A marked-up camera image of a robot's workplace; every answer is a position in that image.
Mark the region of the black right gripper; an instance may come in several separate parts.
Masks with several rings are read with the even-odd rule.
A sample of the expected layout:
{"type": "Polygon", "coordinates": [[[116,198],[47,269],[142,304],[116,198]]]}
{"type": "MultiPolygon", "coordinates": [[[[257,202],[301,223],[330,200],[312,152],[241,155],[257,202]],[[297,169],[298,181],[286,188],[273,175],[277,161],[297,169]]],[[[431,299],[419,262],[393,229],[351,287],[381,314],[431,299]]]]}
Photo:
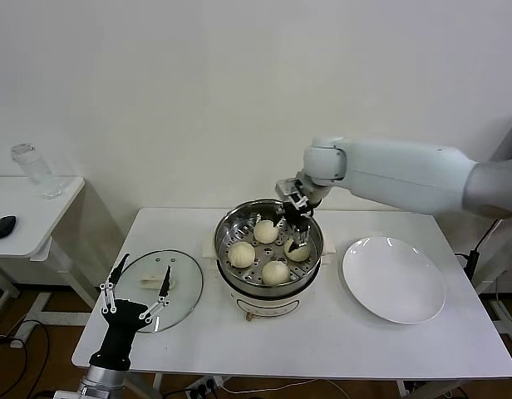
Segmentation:
{"type": "Polygon", "coordinates": [[[310,230],[310,219],[313,216],[313,207],[310,204],[297,209],[291,202],[284,201],[272,217],[273,227],[278,227],[284,220],[292,227],[292,243],[289,252],[307,245],[310,230]]]}

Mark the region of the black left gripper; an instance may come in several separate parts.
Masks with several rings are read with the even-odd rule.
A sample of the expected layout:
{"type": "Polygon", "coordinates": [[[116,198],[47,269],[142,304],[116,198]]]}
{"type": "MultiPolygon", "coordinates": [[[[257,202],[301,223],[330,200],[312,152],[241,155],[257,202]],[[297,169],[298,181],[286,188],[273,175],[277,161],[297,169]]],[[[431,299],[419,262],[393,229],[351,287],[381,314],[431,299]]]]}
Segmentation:
{"type": "Polygon", "coordinates": [[[105,369],[130,369],[130,352],[136,333],[146,327],[152,319],[161,314],[169,305],[171,266],[168,265],[161,280],[157,299],[149,307],[127,299],[115,297],[115,287],[123,274],[129,254],[110,271],[99,288],[103,305],[101,311],[107,313],[104,319],[108,323],[106,335],[100,349],[91,355],[89,364],[105,369]]]}

